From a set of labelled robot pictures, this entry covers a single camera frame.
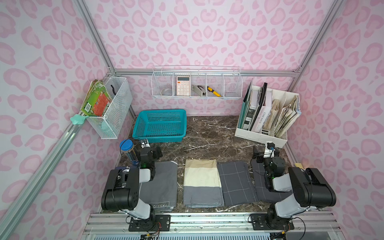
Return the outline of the dark grey checked pillowcase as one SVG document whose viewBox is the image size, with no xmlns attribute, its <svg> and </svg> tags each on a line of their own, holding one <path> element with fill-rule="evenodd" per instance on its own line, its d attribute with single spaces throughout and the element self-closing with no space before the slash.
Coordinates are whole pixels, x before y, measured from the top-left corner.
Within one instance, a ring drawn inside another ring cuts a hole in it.
<svg viewBox="0 0 384 240">
<path fill-rule="evenodd" d="M 251 204 L 258 201 L 246 162 L 220 163 L 218 164 L 218 171 L 225 206 Z"/>
</svg>

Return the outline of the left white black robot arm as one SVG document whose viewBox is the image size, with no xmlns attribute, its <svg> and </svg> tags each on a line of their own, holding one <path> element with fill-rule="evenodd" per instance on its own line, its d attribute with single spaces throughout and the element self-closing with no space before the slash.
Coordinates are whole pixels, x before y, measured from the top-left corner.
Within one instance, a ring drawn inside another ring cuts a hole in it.
<svg viewBox="0 0 384 240">
<path fill-rule="evenodd" d="M 150 182 L 156 174 L 155 161 L 163 156 L 160 147 L 144 147 L 140 151 L 138 167 L 116 168 L 110 171 L 105 185 L 101 207 L 104 211 L 121 211 L 135 221 L 155 222 L 155 212 L 140 197 L 140 184 Z"/>
</svg>

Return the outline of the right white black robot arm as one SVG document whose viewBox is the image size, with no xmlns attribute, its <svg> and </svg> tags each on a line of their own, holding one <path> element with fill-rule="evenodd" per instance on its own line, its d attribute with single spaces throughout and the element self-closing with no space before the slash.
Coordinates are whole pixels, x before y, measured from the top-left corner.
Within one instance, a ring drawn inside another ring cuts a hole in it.
<svg viewBox="0 0 384 240">
<path fill-rule="evenodd" d="M 267 189 L 291 193 L 268 208 L 266 222 L 272 229 L 287 227 L 293 216 L 311 208 L 323 209 L 336 204 L 334 190 L 318 169 L 289 167 L 285 173 L 285 161 L 278 156 L 263 155 L 262 163 Z"/>
</svg>

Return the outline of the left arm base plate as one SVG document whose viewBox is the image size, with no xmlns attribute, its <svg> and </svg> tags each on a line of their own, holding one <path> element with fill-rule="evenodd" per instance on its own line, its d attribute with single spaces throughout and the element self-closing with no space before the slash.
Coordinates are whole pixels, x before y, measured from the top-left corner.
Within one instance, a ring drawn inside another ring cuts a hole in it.
<svg viewBox="0 0 384 240">
<path fill-rule="evenodd" d="M 171 215 L 156 215 L 147 220 L 135 220 L 131 218 L 129 232 L 169 232 Z"/>
</svg>

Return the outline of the teal plastic basket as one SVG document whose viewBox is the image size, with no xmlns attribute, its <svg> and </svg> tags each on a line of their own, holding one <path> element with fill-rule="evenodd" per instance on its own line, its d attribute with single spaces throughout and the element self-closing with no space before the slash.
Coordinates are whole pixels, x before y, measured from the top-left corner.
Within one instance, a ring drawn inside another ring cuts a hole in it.
<svg viewBox="0 0 384 240">
<path fill-rule="evenodd" d="M 187 112 L 182 109 L 146 110 L 139 113 L 133 138 L 149 143 L 181 142 L 187 131 Z"/>
</svg>

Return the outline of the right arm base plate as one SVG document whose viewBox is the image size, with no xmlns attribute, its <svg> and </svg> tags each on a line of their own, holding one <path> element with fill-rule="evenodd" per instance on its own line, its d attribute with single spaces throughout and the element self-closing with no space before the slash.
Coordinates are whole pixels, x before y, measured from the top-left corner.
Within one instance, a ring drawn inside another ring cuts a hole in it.
<svg viewBox="0 0 384 240">
<path fill-rule="evenodd" d="M 295 229 L 292 219 L 268 214 L 250 214 L 248 222 L 252 224 L 254 231 L 279 230 L 287 232 Z"/>
</svg>

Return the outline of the beige grey pillowcase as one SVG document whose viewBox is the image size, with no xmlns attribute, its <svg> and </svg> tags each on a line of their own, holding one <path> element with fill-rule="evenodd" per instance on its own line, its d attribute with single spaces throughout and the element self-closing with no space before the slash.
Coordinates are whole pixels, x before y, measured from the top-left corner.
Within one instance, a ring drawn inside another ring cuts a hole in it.
<svg viewBox="0 0 384 240">
<path fill-rule="evenodd" d="M 224 206 L 216 160 L 186 160 L 183 202 L 188 208 Z"/>
</svg>

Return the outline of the plain grey pillowcase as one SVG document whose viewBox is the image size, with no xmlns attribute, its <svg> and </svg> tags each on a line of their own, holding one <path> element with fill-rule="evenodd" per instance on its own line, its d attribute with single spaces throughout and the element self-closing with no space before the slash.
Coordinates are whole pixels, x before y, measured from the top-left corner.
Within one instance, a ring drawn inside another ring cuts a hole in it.
<svg viewBox="0 0 384 240">
<path fill-rule="evenodd" d="M 173 161 L 156 162 L 155 176 L 140 186 L 140 199 L 157 212 L 171 212 L 177 205 L 178 164 Z"/>
</svg>

